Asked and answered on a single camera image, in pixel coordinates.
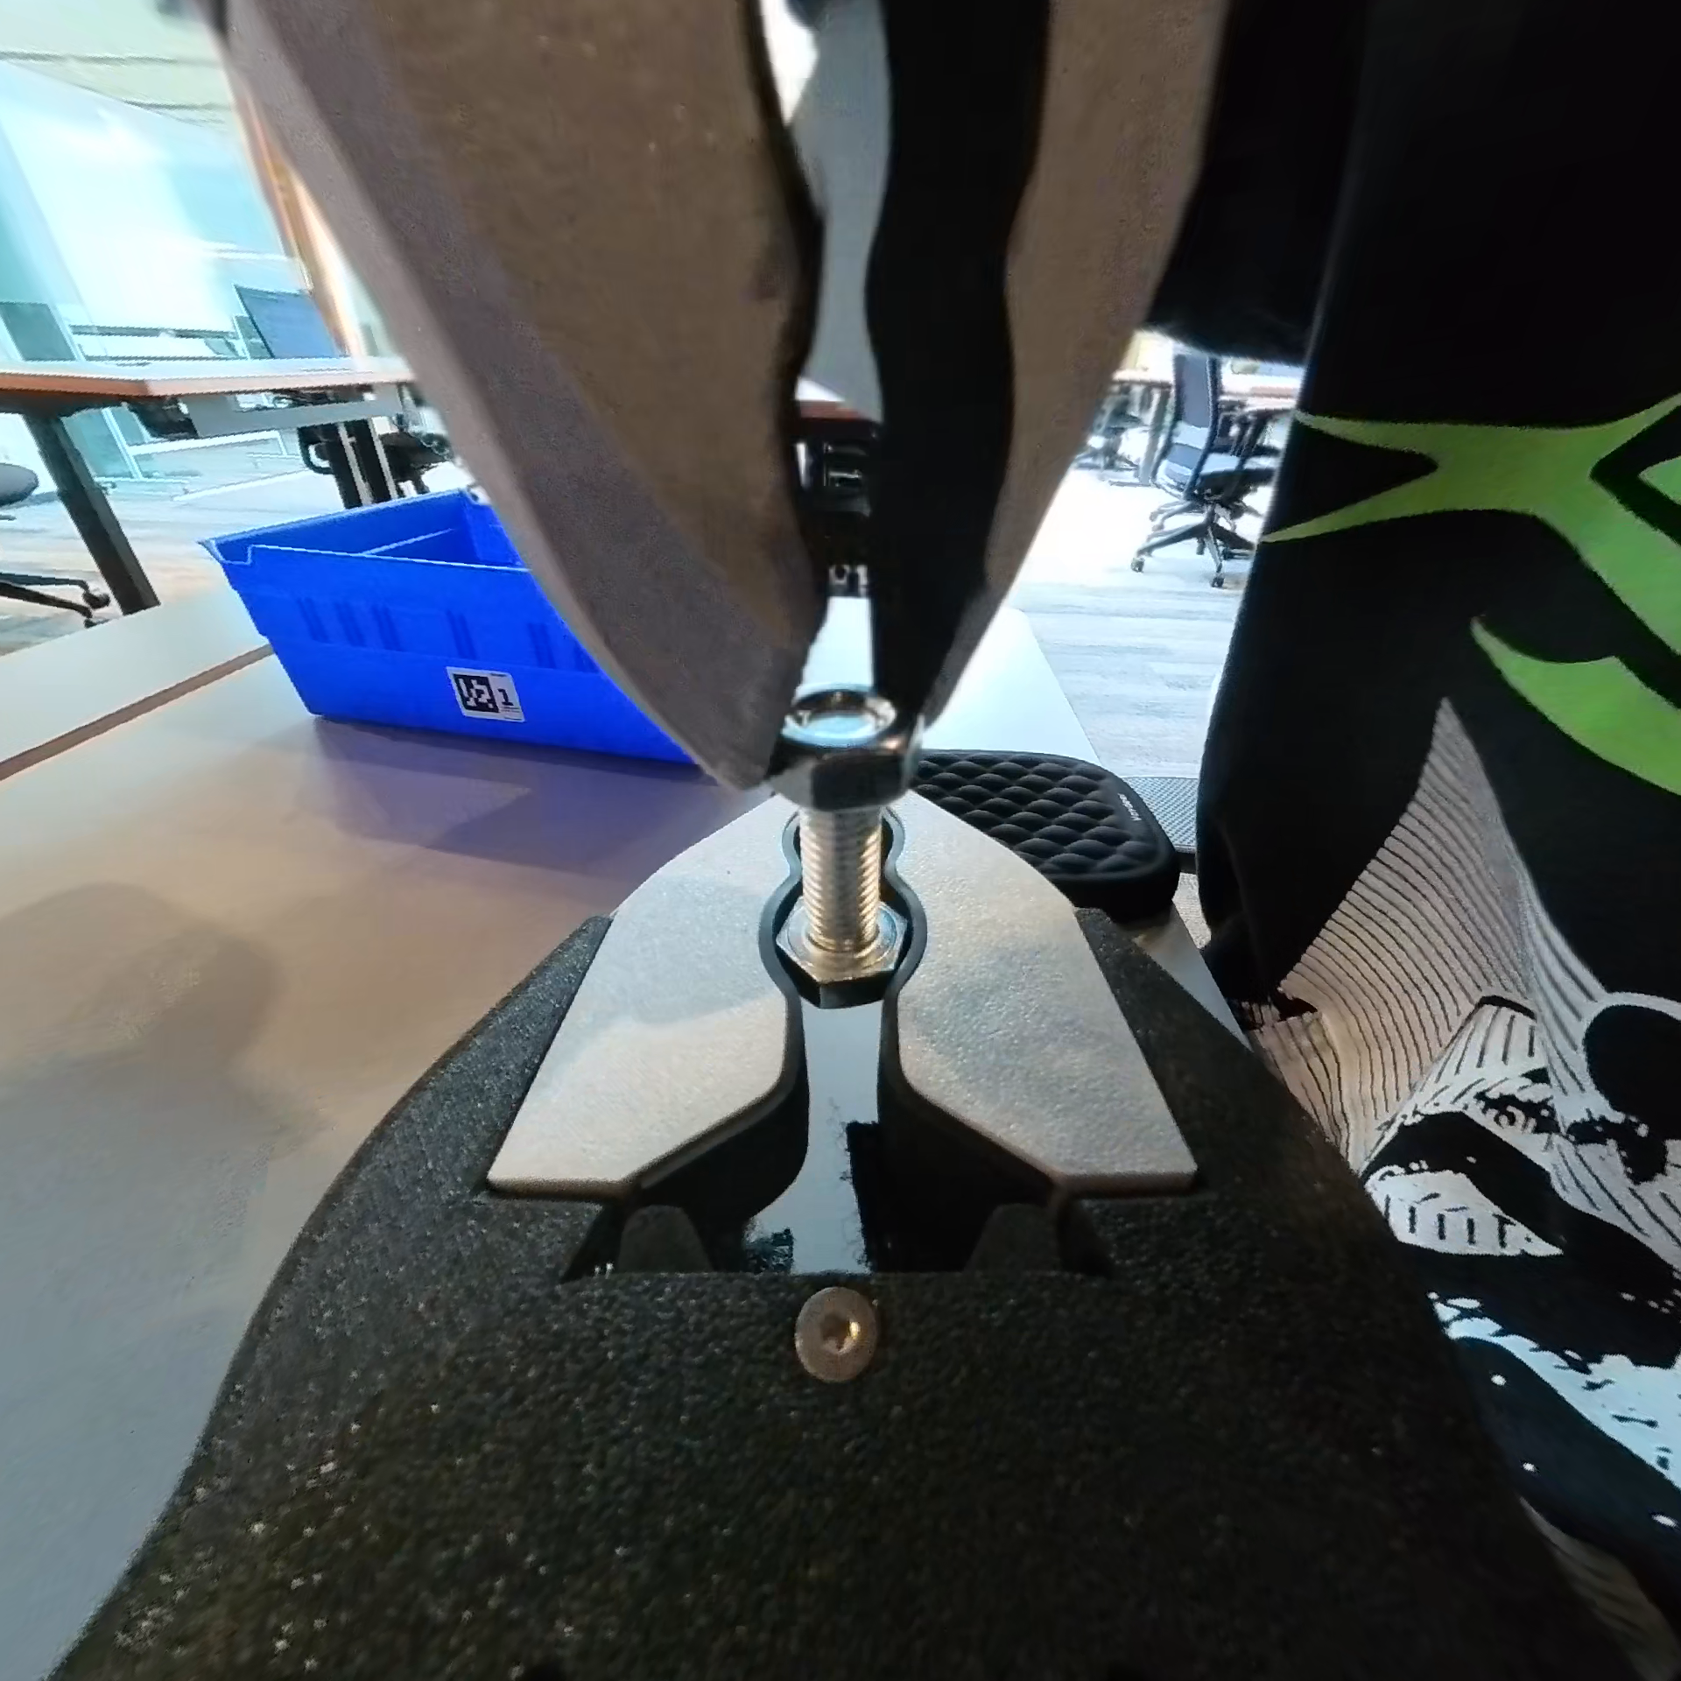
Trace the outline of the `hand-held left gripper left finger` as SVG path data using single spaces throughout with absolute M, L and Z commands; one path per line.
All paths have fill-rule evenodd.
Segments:
M 624 898 L 496 1154 L 494 1191 L 627 1200 L 790 1089 L 801 1005 L 764 954 L 790 821 L 790 802 L 761 802 Z

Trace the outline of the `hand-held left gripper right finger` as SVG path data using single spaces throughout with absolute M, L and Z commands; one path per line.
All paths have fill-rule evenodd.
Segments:
M 892 1013 L 912 1097 L 1050 1191 L 1187 1191 L 1190 1150 L 1069 900 L 930 802 L 896 821 L 922 931 Z

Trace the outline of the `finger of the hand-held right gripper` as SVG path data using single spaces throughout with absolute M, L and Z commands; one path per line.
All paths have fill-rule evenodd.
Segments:
M 883 5 L 875 683 L 935 720 L 1178 237 L 1226 5 Z
M 763 783 L 823 619 L 815 237 L 755 5 L 228 2 L 215 44 L 585 651 Z

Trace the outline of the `silver hex nut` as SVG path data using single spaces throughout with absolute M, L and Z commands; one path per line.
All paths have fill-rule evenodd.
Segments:
M 875 934 L 858 951 L 833 951 L 816 943 L 807 900 L 795 898 L 776 931 L 776 948 L 790 968 L 819 986 L 839 986 L 890 976 L 905 957 L 911 925 L 892 907 L 877 911 Z

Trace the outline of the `silver hex bolt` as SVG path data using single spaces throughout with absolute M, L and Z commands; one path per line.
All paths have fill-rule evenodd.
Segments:
M 796 697 L 768 787 L 796 809 L 801 897 L 819 944 L 858 951 L 883 900 L 886 811 L 911 787 L 918 723 L 864 685 Z

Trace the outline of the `black quilted wrist rest pad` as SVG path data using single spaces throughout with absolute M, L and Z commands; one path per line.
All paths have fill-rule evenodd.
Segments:
M 928 750 L 911 789 L 1007 847 L 1078 911 L 1118 925 L 1163 918 L 1180 854 L 1113 771 L 1062 755 Z

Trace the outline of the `black office chair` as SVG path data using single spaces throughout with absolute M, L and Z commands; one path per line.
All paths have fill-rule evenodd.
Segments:
M 1152 396 L 1145 385 L 1118 381 L 1106 390 L 1074 458 L 1074 469 L 1113 483 L 1142 483 L 1142 440 L 1148 434 Z
M 1169 423 L 1148 474 L 1167 501 L 1129 559 L 1135 574 L 1152 555 L 1190 545 L 1211 563 L 1211 589 L 1222 589 L 1228 563 L 1254 556 L 1257 538 L 1242 520 L 1257 519 L 1250 501 L 1275 483 L 1282 448 L 1271 434 L 1287 425 L 1292 405 L 1231 396 L 1222 381 L 1211 355 L 1173 352 Z
M 29 469 L 1 464 L 1 604 L 95 625 L 111 611 L 111 592 L 70 517 L 40 489 Z

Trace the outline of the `dark computer monitor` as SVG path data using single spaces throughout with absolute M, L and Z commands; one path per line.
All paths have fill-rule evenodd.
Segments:
M 239 284 L 236 294 L 266 359 L 340 363 L 346 357 L 306 290 Z

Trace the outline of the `person's black printed shirt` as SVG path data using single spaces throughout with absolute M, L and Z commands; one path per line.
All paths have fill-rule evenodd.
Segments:
M 1676 352 L 1297 413 L 1211 710 L 1208 960 L 1519 1498 L 1676 1677 Z

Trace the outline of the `blue plastic bin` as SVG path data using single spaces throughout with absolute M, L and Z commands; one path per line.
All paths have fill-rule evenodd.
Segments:
M 317 718 L 690 763 L 597 667 L 467 490 L 202 546 Z

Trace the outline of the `wooden office desk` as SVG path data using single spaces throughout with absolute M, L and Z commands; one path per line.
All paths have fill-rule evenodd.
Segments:
M 400 497 L 373 423 L 405 414 L 411 374 L 398 359 L 202 359 L 174 364 L 26 363 L 1 369 L 1 414 L 34 439 L 58 501 L 102 579 L 102 600 L 131 617 L 160 600 L 86 456 L 70 437 L 75 414 L 178 406 L 187 439 L 333 434 L 346 509 Z

